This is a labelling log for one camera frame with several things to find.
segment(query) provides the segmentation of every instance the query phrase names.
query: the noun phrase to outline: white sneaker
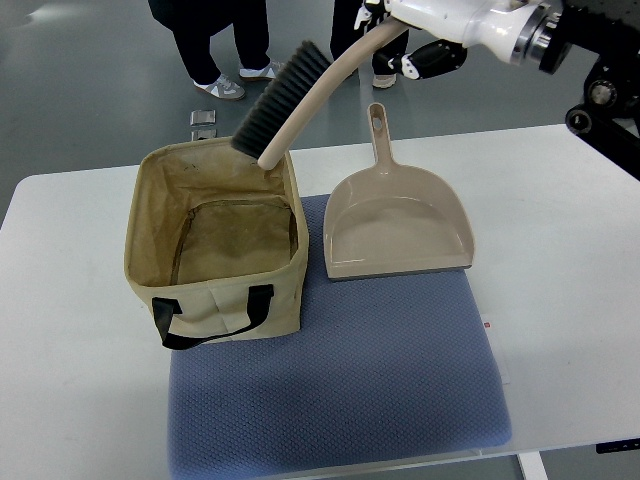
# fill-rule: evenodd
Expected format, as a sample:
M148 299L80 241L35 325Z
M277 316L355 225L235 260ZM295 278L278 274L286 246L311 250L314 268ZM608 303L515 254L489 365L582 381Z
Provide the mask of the white sneaker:
M396 74L393 75L374 75L373 86L375 88L389 88L393 87L396 83Z
M245 82L256 82L258 80L272 80L276 78L276 75L282 68L282 63L274 62L273 60L269 64L260 69L253 70L252 68L244 68L240 65L240 78Z
M240 100L244 97L244 88L235 82L229 80L229 78L223 73L220 74L218 79L209 85L200 85L195 80L193 84L201 88L207 93L210 93L214 97L222 100Z

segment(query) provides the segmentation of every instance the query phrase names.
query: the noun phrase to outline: black strap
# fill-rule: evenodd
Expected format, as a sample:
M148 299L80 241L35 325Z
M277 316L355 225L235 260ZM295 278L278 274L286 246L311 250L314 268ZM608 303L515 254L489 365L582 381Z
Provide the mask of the black strap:
M272 284L249 287L249 296L247 298L249 325L235 332L212 335L211 337L205 338L182 337L169 333L173 316L182 313L178 300L174 298L154 297L151 300L151 306L153 308L153 319L156 322L158 332L160 332L160 338L162 338L162 345L172 350L186 350L187 348L195 347L209 340L230 337L231 335L237 335L259 327L269 315L271 297L273 297Z

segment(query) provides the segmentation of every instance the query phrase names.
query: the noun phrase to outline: blue cushion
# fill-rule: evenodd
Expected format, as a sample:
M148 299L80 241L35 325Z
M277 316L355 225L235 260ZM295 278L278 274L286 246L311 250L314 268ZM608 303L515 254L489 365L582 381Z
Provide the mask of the blue cushion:
M251 478L511 437L465 272L330 281L327 198L303 199L311 246L300 332L172 353L174 478Z

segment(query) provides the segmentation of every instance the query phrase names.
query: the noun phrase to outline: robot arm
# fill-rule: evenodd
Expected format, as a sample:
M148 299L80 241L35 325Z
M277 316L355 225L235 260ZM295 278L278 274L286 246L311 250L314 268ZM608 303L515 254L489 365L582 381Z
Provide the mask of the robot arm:
M640 139L616 119L640 129L640 5L624 0L564 0L552 14L541 0L365 0L359 20L387 12L442 39L401 58L397 73L429 78L462 65L482 44L506 63L533 60L556 72L572 45L599 55L584 83L584 102L565 118L569 129L640 180Z

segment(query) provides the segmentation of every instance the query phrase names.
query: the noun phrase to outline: person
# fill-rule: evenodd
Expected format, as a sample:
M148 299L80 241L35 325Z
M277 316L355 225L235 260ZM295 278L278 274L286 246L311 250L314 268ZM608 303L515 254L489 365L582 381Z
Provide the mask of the person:
M354 30L354 24L358 10L362 6L362 0L334 0L333 22L331 25L331 40L329 48L333 59L342 55L353 43L364 35L364 25ZM381 17L375 17L369 24L373 28ZM409 43L409 32L406 31L389 44L382 47L371 60L373 66L373 86L375 88L389 88L396 83L396 74L382 58L393 58L404 54Z
M271 80L282 67L267 55L266 0L148 0L152 16L173 32L194 85L222 100L240 100L244 89L222 73L210 53L211 37L233 25L244 81Z

